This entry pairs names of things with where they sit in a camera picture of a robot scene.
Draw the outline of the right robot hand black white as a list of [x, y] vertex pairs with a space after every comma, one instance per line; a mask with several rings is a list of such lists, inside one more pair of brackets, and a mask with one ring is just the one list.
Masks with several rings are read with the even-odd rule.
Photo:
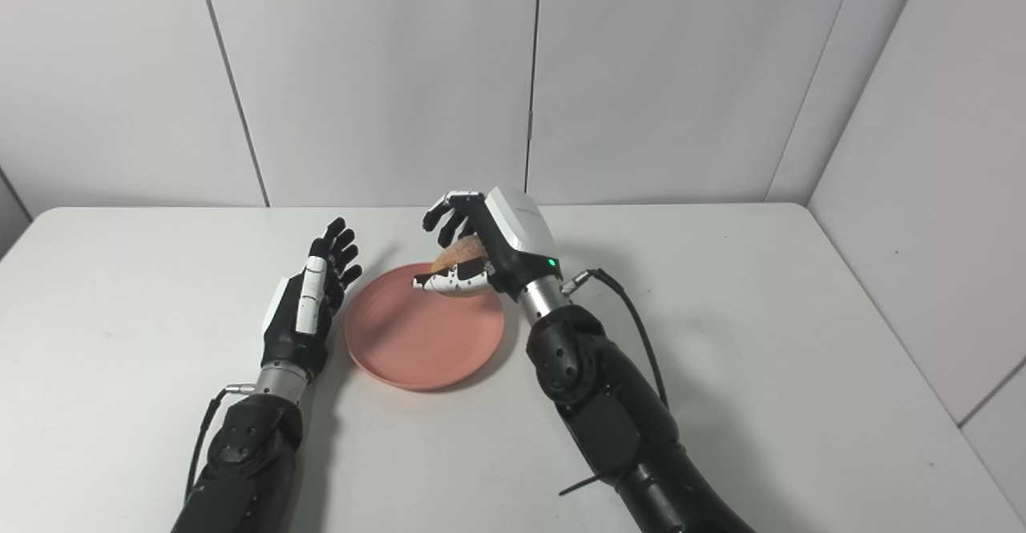
[[448, 191], [422, 218], [440, 248], [475, 237], [479, 252], [415, 275], [413, 287], [447, 295], [494, 289], [513, 299], [537, 280], [561, 280], [558, 249], [538, 204], [520, 190]]

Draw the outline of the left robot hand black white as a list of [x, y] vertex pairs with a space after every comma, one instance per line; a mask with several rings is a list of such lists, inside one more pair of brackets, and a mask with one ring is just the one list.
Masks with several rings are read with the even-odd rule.
[[303, 269], [280, 282], [265, 317], [261, 365], [292, 365], [313, 380], [329, 360], [329, 331], [348, 288], [363, 274], [343, 216], [311, 242]]

